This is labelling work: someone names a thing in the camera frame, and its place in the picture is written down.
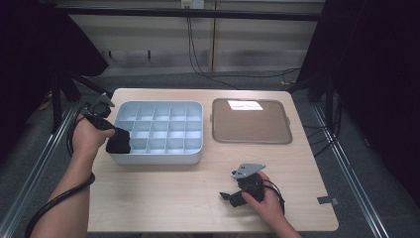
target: tabletop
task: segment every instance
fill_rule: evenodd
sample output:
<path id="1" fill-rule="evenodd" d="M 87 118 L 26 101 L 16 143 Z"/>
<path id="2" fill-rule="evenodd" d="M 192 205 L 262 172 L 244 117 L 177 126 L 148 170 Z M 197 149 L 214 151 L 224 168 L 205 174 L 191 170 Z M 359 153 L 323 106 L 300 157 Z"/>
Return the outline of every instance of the tabletop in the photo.
<path id="1" fill-rule="evenodd" d="M 287 145 L 220 143 L 212 137 L 216 98 L 270 99 L 283 104 L 290 121 Z M 280 189 L 285 216 L 297 231 L 334 231 L 338 221 L 291 95 L 280 91 L 120 88 L 108 117 L 132 100 L 192 100 L 203 105 L 203 148 L 195 165 L 119 166 L 103 146 L 91 187 L 90 232 L 270 232 L 249 205 L 232 207 L 219 192 L 239 190 L 232 171 L 242 163 L 262 171 Z"/>

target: cable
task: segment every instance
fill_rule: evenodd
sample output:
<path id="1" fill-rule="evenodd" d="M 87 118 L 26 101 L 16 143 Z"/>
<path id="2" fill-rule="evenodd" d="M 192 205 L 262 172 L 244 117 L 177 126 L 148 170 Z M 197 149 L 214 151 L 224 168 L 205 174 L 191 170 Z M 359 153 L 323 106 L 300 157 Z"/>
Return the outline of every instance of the cable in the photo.
<path id="1" fill-rule="evenodd" d="M 70 156 L 73 155 L 73 146 L 72 146 L 72 137 L 74 133 L 74 129 L 76 128 L 77 124 L 82 120 L 85 119 L 83 116 L 80 119 L 77 119 L 77 116 L 80 114 L 80 112 L 85 108 L 85 106 L 89 105 L 89 103 L 83 103 L 78 109 L 77 112 L 74 114 L 74 119 L 70 123 L 67 131 L 67 137 L 66 137 L 66 146 L 67 151 L 70 154 Z M 62 201 L 68 199 L 69 197 L 75 195 L 76 193 L 82 191 L 84 188 L 92 185 L 95 182 L 95 175 L 93 173 L 90 174 L 90 177 L 87 181 L 63 192 L 62 194 L 56 196 L 49 202 L 47 202 L 43 207 L 41 207 L 37 213 L 31 218 L 30 222 L 27 225 L 26 231 L 25 231 L 25 237 L 29 238 L 31 237 L 31 234 L 37 225 L 38 221 L 43 217 L 49 210 L 51 210 L 53 207 L 61 203 Z"/>
<path id="2" fill-rule="evenodd" d="M 339 97 L 339 102 L 338 103 L 339 104 L 337 105 L 336 112 L 335 112 L 336 113 L 336 115 L 335 115 L 335 123 L 333 123 L 334 128 L 332 129 L 333 130 L 333 133 L 335 132 L 334 138 L 324 148 L 322 148 L 319 152 L 315 153 L 314 154 L 314 158 L 316 158 L 317 156 L 321 155 L 325 150 L 327 150 L 328 147 L 331 146 L 331 144 L 335 143 L 338 140 L 338 137 L 339 137 L 339 134 L 340 134 L 340 130 L 341 130 L 341 120 L 342 120 L 342 113 L 343 113 L 343 101 L 341 100 L 340 97 Z"/>
<path id="3" fill-rule="evenodd" d="M 41 209 L 37 211 L 37 213 L 31 218 L 31 221 L 28 223 L 26 231 L 25 231 L 25 237 L 29 238 L 31 237 L 31 234 L 37 225 L 38 221 L 41 219 L 41 217 L 44 216 L 49 210 L 51 210 L 53 207 L 58 205 L 60 202 L 68 199 L 69 197 L 75 195 L 76 193 L 82 191 L 84 188 L 90 186 L 95 182 L 95 175 L 92 173 L 90 174 L 90 177 L 87 181 L 83 182 L 80 185 L 75 186 L 74 188 L 63 192 L 62 194 L 56 196 L 51 201 L 49 201 L 47 204 L 45 204 Z"/>
<path id="4" fill-rule="evenodd" d="M 79 115 L 80 112 L 84 108 L 86 108 L 88 105 L 89 105 L 89 103 L 85 102 L 77 109 L 76 113 L 74 114 L 73 122 L 70 123 L 70 125 L 68 127 L 67 137 L 66 137 L 66 146 L 67 146 L 68 154 L 70 156 L 73 155 L 73 145 L 72 145 L 73 132 L 74 132 L 74 129 L 76 128 L 78 122 L 80 121 L 80 120 L 77 120 L 77 115 Z"/>
<path id="5" fill-rule="evenodd" d="M 198 62 L 198 58 L 197 58 L 197 54 L 195 52 L 195 45 L 194 45 L 194 40 L 192 37 L 192 25 L 191 25 L 191 19 L 187 18 L 187 27 L 188 27 L 188 55 L 189 55 L 189 62 L 191 64 L 192 69 L 201 76 L 204 76 L 210 80 L 213 81 L 217 81 L 220 83 L 223 83 L 227 86 L 233 87 L 235 89 L 240 89 L 232 84 L 229 84 L 227 82 L 221 81 L 221 80 L 217 80 L 215 79 L 216 77 L 254 77 L 254 78 L 270 78 L 270 77 L 282 77 L 283 78 L 283 82 L 285 82 L 285 75 L 292 73 L 294 71 L 300 70 L 300 67 L 296 67 L 296 68 L 288 68 L 282 71 L 282 73 L 278 73 L 278 74 L 272 74 L 272 75 L 259 75 L 259 76 L 254 76 L 254 75 L 243 75 L 243 74 L 222 74 L 222 75 L 207 75 L 200 67 L 200 64 Z M 194 59 L 195 59 L 195 64 L 198 67 L 198 70 L 195 68 L 194 63 L 192 61 L 192 57 L 191 57 L 191 48 L 192 48 L 192 54 L 194 55 Z M 283 84 L 283 87 L 281 88 L 281 90 L 284 90 L 285 88 L 285 83 Z"/>

